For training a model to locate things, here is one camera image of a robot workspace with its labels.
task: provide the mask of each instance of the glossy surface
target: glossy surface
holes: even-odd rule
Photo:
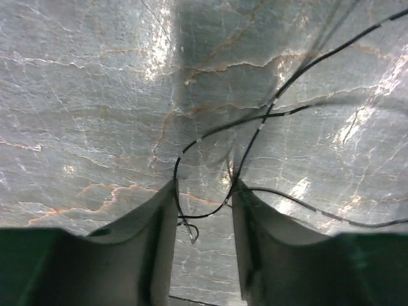
[[[342,1],[331,25],[350,8]],[[88,233],[149,199],[183,147],[241,118],[290,77],[334,1],[5,0],[0,4],[0,226]],[[323,48],[406,8],[358,1]],[[408,217],[408,18],[389,23],[302,76],[278,101],[242,178],[361,222]],[[219,133],[180,166],[182,207],[213,210],[225,159],[258,123]],[[323,233],[358,230],[259,194]],[[171,294],[240,301],[231,210],[177,234]],[[406,230],[395,226],[386,230]]]

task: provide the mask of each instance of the marble surface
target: marble surface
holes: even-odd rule
[[[171,179],[183,147],[264,109],[315,39],[321,52],[406,8],[404,1],[3,0],[0,3],[0,226],[86,234]],[[335,12],[331,23],[326,21]],[[408,18],[302,76],[277,103],[245,164],[250,186],[277,188],[360,222],[408,217]],[[182,160],[188,214],[213,210],[253,122],[206,139]],[[360,230],[259,194],[323,233]],[[171,295],[240,300],[231,210],[180,228]],[[394,226],[386,231],[406,231]]]

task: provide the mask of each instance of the gray marble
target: gray marble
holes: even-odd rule
[[[0,3],[0,226],[86,234],[171,179],[207,129],[264,109],[314,40],[355,1],[3,0]],[[321,52],[405,8],[357,1]],[[279,100],[242,178],[361,222],[408,217],[408,18],[389,23],[302,76]],[[211,136],[183,158],[188,214],[213,210],[258,126]],[[323,233],[360,230],[259,194]],[[171,294],[240,301],[230,209],[177,234]],[[405,231],[395,226],[386,231]]]

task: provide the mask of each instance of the thin black wire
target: thin black wire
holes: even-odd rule
[[[312,48],[309,50],[309,53],[305,56],[305,59],[303,60],[302,64],[298,69],[302,69],[304,66],[308,65],[308,63],[313,60],[313,57],[316,57],[316,51],[321,50],[328,40],[333,36],[334,32],[342,25],[342,23],[346,20],[346,18],[350,15],[350,13],[355,9],[356,5],[360,2],[360,0],[355,0],[348,10],[343,14],[343,16],[340,17],[339,21],[332,27],[330,32],[326,35],[326,37],[323,39],[323,34],[325,30],[329,27],[330,22],[334,18],[336,11],[338,10],[341,0],[337,1],[335,5],[333,6],[332,11],[330,12],[326,23],[323,25],[323,31],[321,31],[321,34],[317,37],[316,41],[314,42]]]
[[[193,225],[193,224],[190,224],[190,223],[178,222],[177,226],[180,226],[180,225],[185,225],[187,227],[192,227],[192,228],[194,228],[196,230],[196,236],[191,240],[191,242],[194,244],[197,241],[198,237],[200,236],[200,231],[198,230],[198,227]]]
[[[300,110],[304,110],[304,109],[306,109],[306,108],[310,108],[310,107],[311,107],[311,105],[306,105],[306,106],[301,106],[301,107],[299,107],[299,108],[297,108],[297,109],[295,109],[295,110],[293,110],[293,111],[290,111],[290,112],[271,114],[270,112],[272,111],[272,108],[273,108],[273,106],[275,105],[275,102],[282,96],[282,94],[289,88],[289,86],[290,86],[294,81],[296,81],[302,74],[304,74],[306,71],[308,71],[309,69],[311,69],[311,67],[315,66],[315,65],[318,64],[319,62],[321,62],[321,61],[323,61],[323,60],[325,60],[325,59],[327,59],[327,58],[329,58],[329,57],[331,57],[331,56],[333,56],[333,55],[339,53],[339,52],[342,51],[343,49],[347,48],[348,46],[352,45],[354,42],[356,42],[356,41],[358,41],[359,39],[361,39],[362,37],[366,36],[367,34],[373,32],[373,31],[375,31],[376,29],[380,28],[380,27],[383,26],[383,24],[385,24],[386,22],[391,22],[391,21],[397,20],[397,19],[402,18],[403,16],[406,16],[406,15],[408,15],[408,8],[405,9],[405,10],[402,10],[402,11],[396,13],[396,14],[393,14],[393,15],[391,15],[391,16],[389,16],[389,17],[383,19],[382,21],[380,21],[380,22],[378,22],[378,23],[372,25],[372,26],[369,27],[368,29],[366,29],[366,30],[362,31],[360,34],[356,35],[354,38],[351,38],[350,40],[348,40],[348,41],[346,41],[345,43],[343,43],[341,46],[339,46],[339,47],[333,49],[333,50],[330,51],[330,52],[327,52],[326,54],[324,54],[324,55],[318,57],[317,59],[311,61],[310,63],[308,63],[308,64],[306,64],[306,65],[303,65],[303,64],[302,64],[302,65],[300,66],[301,68],[300,68],[300,69],[298,68],[297,71],[292,75],[292,77],[289,78],[289,80],[287,80],[286,83],[285,83],[285,84],[275,93],[275,95],[273,95],[273,97],[269,100],[270,106],[268,107],[268,110],[266,111],[266,114],[261,115],[261,116],[255,116],[255,117],[252,117],[252,118],[249,118],[249,119],[236,120],[236,121],[232,122],[231,124],[226,124],[225,126],[221,126],[221,127],[215,128],[215,129],[213,129],[212,131],[210,131],[210,132],[206,133],[205,135],[203,135],[201,138],[198,138],[197,140],[191,142],[188,146],[185,147],[185,149],[182,151],[181,156],[182,156],[183,154],[185,154],[195,143],[201,142],[204,138],[206,138],[206,137],[208,137],[208,136],[210,136],[210,135],[212,135],[212,134],[218,133],[218,132],[220,132],[220,131],[224,131],[225,129],[229,129],[229,128],[232,128],[233,126],[237,126],[237,125],[240,125],[240,124],[244,124],[244,123],[249,122],[249,121],[252,121],[252,120],[262,119],[261,125],[259,126],[259,128],[257,128],[257,130],[256,130],[256,132],[255,132],[255,134],[254,134],[254,136],[252,137],[251,141],[249,142],[249,145],[248,145],[247,150],[245,151],[245,154],[244,154],[244,156],[243,156],[243,158],[242,158],[242,160],[241,160],[241,163],[240,163],[240,165],[239,165],[239,167],[238,167],[238,170],[237,170],[236,174],[234,175],[234,178],[233,178],[231,187],[230,187],[230,189],[229,189],[229,191],[228,191],[227,197],[225,198],[225,200],[223,201],[223,203],[222,203],[217,209],[215,209],[213,212],[211,212],[211,213],[209,213],[209,214],[205,214],[205,215],[199,215],[199,216],[187,216],[187,215],[184,215],[184,214],[182,213],[182,209],[181,209],[181,206],[180,206],[180,199],[179,199],[179,197],[178,197],[179,194],[178,194],[177,190],[175,189],[175,193],[174,193],[175,202],[176,202],[177,210],[178,210],[178,212],[179,212],[179,214],[180,214],[180,216],[179,216],[178,218],[182,219],[181,224],[184,224],[184,225],[187,226],[187,230],[189,231],[189,235],[190,235],[190,238],[191,238],[191,242],[192,242],[192,243],[195,243],[197,237],[194,238],[193,233],[192,233],[192,231],[191,231],[191,229],[190,229],[190,226],[192,226],[192,224],[189,224],[189,223],[187,222],[187,219],[202,219],[202,218],[205,218],[205,217],[209,217],[209,216],[214,215],[215,213],[217,213],[217,212],[222,208],[222,206],[224,206],[224,205],[227,203],[228,199],[231,197],[231,195],[232,195],[232,193],[233,193],[232,190],[235,188],[235,185],[237,184],[238,178],[239,178],[239,176],[240,176],[240,173],[241,173],[241,171],[242,171],[242,168],[243,168],[243,166],[244,166],[244,163],[245,163],[245,160],[246,160],[246,158],[247,158],[247,156],[248,156],[248,153],[249,153],[249,151],[251,150],[251,148],[252,148],[252,146],[253,146],[253,144],[254,144],[256,138],[258,137],[259,132],[262,130],[262,127],[265,125],[266,120],[267,120],[268,118],[270,118],[270,117],[281,117],[281,116],[285,116],[285,115],[291,115],[291,114],[293,114],[293,113],[295,113],[295,112],[299,112]],[[176,161],[176,163],[175,163],[174,172],[173,172],[173,180],[174,180],[174,183],[176,183],[176,181],[177,181],[177,169],[178,169],[179,163],[180,163],[180,161],[181,161],[181,156],[179,156],[179,157],[177,158],[177,161]]]
[[[230,204],[226,204],[226,206],[228,206],[229,208],[232,208],[232,205],[230,205]],[[311,225],[311,223],[309,223],[309,222],[306,222],[306,221],[304,221],[304,220],[300,220],[300,219],[298,219],[298,218],[295,218],[295,217],[293,217],[292,215],[286,215],[286,217],[288,217],[288,218],[290,218],[290,219],[292,219],[292,220],[294,220],[294,221],[296,221],[296,222],[298,222],[298,223],[301,223],[301,224],[303,224],[303,225],[306,225],[306,226],[308,226],[308,227],[310,227],[310,228],[312,228],[312,229],[314,229],[314,230],[317,230],[317,228],[315,227],[315,226],[313,226],[313,225]]]
[[[218,306],[218,305],[209,304],[209,303],[205,303],[205,302],[194,301],[194,300],[191,300],[189,298],[180,298],[178,296],[173,296],[173,295],[169,295],[169,298],[173,298],[173,299],[179,300],[179,301],[185,301],[185,302],[188,303],[188,305],[194,304],[194,305],[199,305],[199,306]]]
[[[309,205],[308,203],[299,200],[295,198],[294,196],[291,196],[290,194],[283,193],[282,191],[272,189],[272,188],[264,188],[264,187],[248,187],[245,189],[235,189],[232,194],[235,193],[241,193],[241,192],[248,192],[248,191],[264,191],[266,193],[273,193],[277,194],[279,196],[283,196],[291,201],[296,202],[297,204],[321,215],[325,215],[326,217],[330,217],[332,219],[338,220],[340,222],[348,223],[353,226],[358,226],[359,228],[384,228],[386,226],[391,226],[391,225],[396,225],[396,224],[402,224],[402,223],[408,223],[408,218],[405,219],[399,219],[399,220],[394,220],[394,221],[389,221],[389,222],[383,222],[383,223],[376,223],[376,224],[367,224],[367,223],[361,223],[361,222],[356,222],[347,218],[340,217],[338,215],[332,214],[330,212],[326,212],[324,210],[321,210],[319,208],[313,207],[312,205]]]

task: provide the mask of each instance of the black cable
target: black cable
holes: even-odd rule
[[[291,196],[289,194],[283,193],[282,191],[272,189],[272,188],[264,188],[264,187],[248,187],[245,189],[236,189],[232,194],[234,193],[241,193],[241,192],[247,192],[247,191],[264,191],[267,193],[273,193],[277,194],[279,196],[283,196],[291,201],[296,202],[297,204],[321,215],[325,215],[326,217],[330,217],[332,219],[338,220],[340,222],[345,222],[353,226],[358,226],[359,228],[384,228],[386,226],[391,226],[391,225],[396,225],[396,224],[402,224],[402,223],[408,223],[408,218],[405,219],[399,219],[399,220],[394,220],[394,221],[389,221],[389,222],[383,222],[383,223],[377,223],[377,224],[367,224],[367,223],[361,223],[361,222],[356,222],[352,221],[347,218],[340,217],[338,215],[332,214],[330,212],[325,212],[324,210],[321,210],[319,208],[313,207],[312,205],[309,205],[308,203],[299,200],[295,198],[294,196]]]
[[[231,187],[230,187],[230,189],[229,189],[229,192],[228,192],[228,194],[227,194],[227,197],[226,197],[226,199],[223,201],[223,203],[220,205],[220,207],[218,207],[217,209],[215,209],[213,212],[211,212],[211,213],[209,213],[209,214],[205,214],[205,215],[201,215],[201,216],[186,216],[186,215],[184,215],[184,214],[182,213],[182,209],[181,209],[181,206],[180,206],[180,200],[179,200],[179,197],[178,197],[179,194],[178,194],[177,190],[175,189],[175,194],[174,194],[174,195],[175,195],[176,206],[177,206],[178,212],[179,212],[179,214],[180,214],[179,218],[182,219],[182,224],[184,224],[184,225],[187,226],[187,229],[188,229],[188,231],[189,231],[189,234],[190,234],[190,238],[191,238],[191,242],[192,242],[192,243],[194,243],[194,242],[196,241],[196,238],[197,238],[197,237],[196,237],[196,238],[193,237],[193,234],[192,234],[191,229],[190,229],[190,226],[192,226],[192,224],[189,224],[189,223],[187,222],[187,219],[201,219],[201,218],[204,218],[204,217],[209,217],[209,216],[215,214],[216,212],[218,212],[218,211],[222,208],[222,206],[226,204],[226,202],[228,201],[229,197],[232,195],[232,190],[233,190],[233,188],[235,187],[235,185],[236,185],[236,183],[237,183],[237,181],[238,181],[238,178],[239,178],[239,176],[240,176],[240,173],[241,173],[241,171],[242,171],[242,167],[244,166],[244,163],[245,163],[245,160],[246,160],[246,158],[247,158],[247,156],[248,156],[248,153],[249,153],[250,149],[252,148],[252,146],[253,146],[253,144],[254,144],[256,138],[258,137],[259,132],[262,130],[262,127],[265,125],[265,122],[266,122],[267,118],[270,118],[270,117],[278,117],[276,114],[272,114],[272,116],[271,116],[270,112],[272,111],[272,108],[273,108],[273,106],[275,105],[275,102],[276,102],[276,101],[280,98],[280,96],[286,91],[286,89],[288,89],[289,86],[290,86],[294,81],[296,81],[302,74],[304,74],[306,71],[308,71],[309,69],[311,69],[311,67],[315,66],[315,65],[318,64],[319,62],[321,62],[321,61],[323,61],[323,60],[325,60],[325,59],[327,59],[327,58],[329,58],[329,57],[331,57],[331,56],[333,56],[333,55],[339,53],[339,52],[342,51],[343,49],[347,48],[348,46],[352,45],[354,42],[356,42],[356,41],[358,41],[359,39],[361,39],[362,37],[366,36],[367,34],[371,33],[372,31],[375,31],[376,29],[380,28],[384,23],[386,23],[386,22],[388,22],[388,21],[397,20],[397,19],[399,19],[399,18],[401,18],[401,17],[403,17],[403,16],[405,16],[405,15],[408,15],[408,9],[405,9],[405,10],[399,12],[399,13],[396,13],[396,14],[394,14],[394,15],[391,15],[390,17],[387,17],[387,18],[385,18],[384,20],[382,20],[382,21],[380,21],[380,22],[378,22],[378,23],[372,25],[372,26],[369,27],[368,29],[366,29],[366,30],[362,31],[360,34],[356,35],[354,38],[348,40],[347,42],[343,43],[341,46],[339,46],[339,47],[333,49],[332,51],[327,52],[326,54],[324,54],[324,55],[318,57],[317,59],[315,59],[314,61],[308,63],[307,65],[305,65],[305,66],[304,66],[304,65],[301,65],[301,66],[300,66],[301,69],[297,69],[297,71],[291,76],[291,78],[289,78],[289,80],[287,80],[287,81],[285,82],[285,84],[284,84],[284,85],[275,93],[275,95],[273,95],[273,97],[270,99],[270,101],[269,101],[270,106],[268,107],[268,110],[267,110],[266,114],[261,115],[261,116],[256,116],[256,117],[253,117],[253,118],[250,118],[250,119],[236,120],[235,122],[232,122],[232,124],[227,124],[227,125],[225,125],[225,126],[223,126],[223,127],[215,128],[214,130],[212,130],[212,131],[206,133],[205,135],[203,135],[201,138],[198,138],[197,140],[191,142],[191,143],[182,151],[181,156],[182,156],[183,154],[185,154],[185,153],[187,152],[187,150],[189,150],[195,143],[201,142],[202,139],[204,139],[204,138],[207,137],[207,136],[210,136],[210,135],[212,135],[212,134],[215,134],[215,133],[217,133],[217,132],[219,132],[219,131],[223,131],[223,130],[225,130],[225,129],[232,128],[233,126],[237,126],[237,125],[239,125],[239,124],[243,124],[243,123],[246,123],[246,122],[249,122],[249,121],[252,121],[252,120],[256,120],[256,119],[262,118],[261,125],[259,126],[259,128],[257,128],[257,130],[256,130],[256,132],[255,132],[255,134],[254,134],[254,136],[252,137],[252,139],[251,139],[251,141],[250,141],[250,143],[249,143],[249,145],[248,145],[248,147],[247,147],[247,150],[245,151],[245,154],[244,154],[244,156],[243,156],[243,158],[242,158],[242,160],[241,160],[240,166],[238,167],[237,173],[236,173],[235,176],[234,176],[234,179],[233,179],[233,182],[232,182]],[[302,106],[302,107],[300,107],[300,108],[297,108],[296,110],[293,110],[291,113],[286,113],[286,114],[285,114],[285,113],[280,113],[280,114],[281,114],[280,116],[290,115],[290,114],[294,113],[295,111],[296,111],[296,112],[299,112],[300,110],[304,110],[304,109],[309,108],[309,107],[310,107],[309,105]],[[179,157],[177,158],[177,161],[176,161],[176,164],[175,164],[175,168],[174,168],[174,172],[173,172],[173,180],[174,180],[174,183],[176,183],[176,179],[177,179],[177,168],[179,167],[179,163],[180,163],[180,160],[181,160],[181,156],[179,156]]]
[[[304,106],[295,108],[294,110],[290,110],[290,111],[288,111],[288,112],[270,113],[270,114],[268,115],[268,118],[272,118],[272,117],[283,117],[283,116],[292,115],[292,114],[294,114],[294,113],[300,112],[301,110],[305,110],[305,109],[308,109],[308,108],[312,108],[312,107],[314,107],[314,106],[320,106],[320,105],[323,105],[323,104],[326,104],[326,102],[315,103],[315,104],[310,104],[310,105],[304,105]],[[209,137],[209,136],[211,136],[211,135],[214,135],[214,134],[216,134],[216,133],[218,133],[218,132],[221,132],[221,131],[224,131],[224,130],[226,130],[226,129],[233,128],[234,126],[238,126],[238,125],[241,125],[241,124],[245,124],[245,123],[248,123],[248,122],[250,122],[250,121],[254,121],[254,120],[257,120],[257,119],[264,118],[264,117],[265,117],[265,115],[259,115],[259,116],[255,116],[255,117],[251,117],[251,118],[246,118],[246,119],[238,119],[238,120],[236,120],[236,121],[230,122],[229,124],[225,124],[225,125],[223,125],[223,126],[217,127],[217,128],[215,128],[215,129],[213,129],[213,130],[211,130],[211,131],[205,133],[201,138],[199,138],[199,139],[197,139],[197,140],[194,140],[194,141],[192,141],[191,143],[189,143],[189,144],[184,148],[184,150],[182,151],[182,154],[181,154],[181,155],[184,155],[193,145],[202,142],[204,138],[207,138],[207,137]],[[176,165],[175,165],[174,171],[173,171],[173,178],[175,178],[176,175],[177,175],[177,170],[178,170],[178,168],[179,168],[180,162],[181,162],[181,156],[179,156],[179,157],[177,158],[177,160],[176,160]],[[180,206],[180,202],[178,202],[178,200],[179,200],[178,195],[179,195],[179,194],[177,193],[177,197],[175,196],[175,197],[176,197],[176,198],[175,198],[175,199],[176,199],[176,204],[178,204],[177,208],[179,208],[179,206]],[[186,222],[186,219],[202,219],[202,218],[207,218],[207,217],[210,217],[211,215],[214,215],[215,213],[217,213],[217,212],[222,208],[223,205],[224,205],[224,204],[220,205],[217,209],[215,209],[213,212],[211,212],[211,213],[209,213],[209,214],[199,215],[199,216],[180,215],[178,218],[179,218],[179,219],[183,219],[183,222]]]
[[[331,20],[334,18],[336,11],[338,10],[341,0],[337,1],[330,12],[326,23],[323,25],[323,31],[321,34],[317,37],[316,41],[314,42],[312,48],[310,49],[309,53],[305,56],[305,59],[303,60],[302,65],[300,65],[299,69],[302,69],[304,66],[308,65],[310,61],[312,60],[313,57],[315,57],[316,50],[321,50],[328,40],[333,36],[334,32],[342,25],[342,23],[346,20],[346,18],[350,15],[350,13],[355,9],[356,5],[360,2],[360,0],[354,0],[354,2],[350,5],[350,7],[347,9],[347,11],[343,14],[343,16],[340,17],[340,20],[333,26],[333,28],[330,30],[330,32],[326,35],[326,37],[323,39],[323,34],[324,30],[326,30],[331,22]]]
[[[180,226],[180,225],[185,225],[188,228],[192,227],[192,228],[194,228],[196,230],[196,236],[191,241],[194,244],[197,241],[198,237],[200,236],[200,231],[198,230],[198,227],[193,225],[193,224],[190,224],[190,223],[184,223],[184,222],[177,223],[177,226]]]
[[[189,298],[181,298],[179,296],[169,295],[168,297],[173,298],[175,300],[184,301],[184,302],[188,303],[188,304],[184,303],[184,305],[193,305],[194,304],[194,305],[198,305],[198,306],[218,306],[218,305],[214,305],[214,304],[209,304],[209,303],[190,300]]]
[[[247,147],[247,150],[245,151],[245,154],[241,160],[240,166],[237,170],[237,174],[235,175],[235,179],[231,185],[231,188],[229,189],[228,194],[231,193],[231,191],[233,190],[233,188],[235,187],[235,184],[237,183],[237,180],[239,178],[239,175],[242,171],[242,167],[244,166],[246,157],[248,156],[248,153],[250,151],[250,149],[252,148],[256,138],[258,137],[259,132],[261,131],[262,127],[264,126],[266,119],[268,118],[267,115],[269,115],[269,113],[272,111],[273,106],[275,105],[275,102],[280,98],[280,96],[286,91],[286,89],[289,88],[290,85],[292,85],[292,83],[294,81],[296,81],[302,74],[304,74],[306,71],[308,71],[309,69],[311,69],[311,67],[315,66],[316,64],[320,63],[321,61],[339,53],[340,51],[344,50],[345,48],[347,48],[348,46],[350,46],[351,44],[353,44],[354,42],[360,40],[362,37],[366,36],[367,34],[371,33],[372,31],[375,31],[376,29],[380,28],[384,23],[388,22],[388,21],[394,21],[398,18],[401,18],[405,15],[408,14],[408,9],[403,10],[399,13],[396,13],[394,15],[389,16],[388,18],[372,25],[371,27],[369,27],[368,29],[362,31],[360,34],[356,35],[355,37],[351,38],[350,40],[346,41],[345,43],[343,43],[341,46],[335,48],[334,50],[327,52],[326,54],[318,57],[317,59],[315,59],[314,61],[312,61],[311,63],[309,63],[308,65],[304,66],[302,69],[298,69],[291,78],[289,78],[289,80],[287,80],[285,82],[285,84],[276,92],[276,94],[272,97],[272,99],[270,100],[270,106],[268,108],[268,110],[266,111],[265,117],[262,119],[261,125],[259,126],[259,128],[256,130],[254,136],[252,137],[251,141],[249,142],[249,145]]]
[[[232,208],[232,205],[230,205],[230,204],[226,204],[226,206],[228,206],[229,208]],[[296,217],[293,217],[292,215],[286,215],[286,217],[288,217],[288,218],[290,218],[290,219],[292,219],[292,220],[294,220],[294,221],[296,221],[298,223],[303,224],[304,226],[307,226],[307,227],[317,231],[317,228],[315,226],[311,225],[309,222],[300,220],[300,219],[298,219]]]

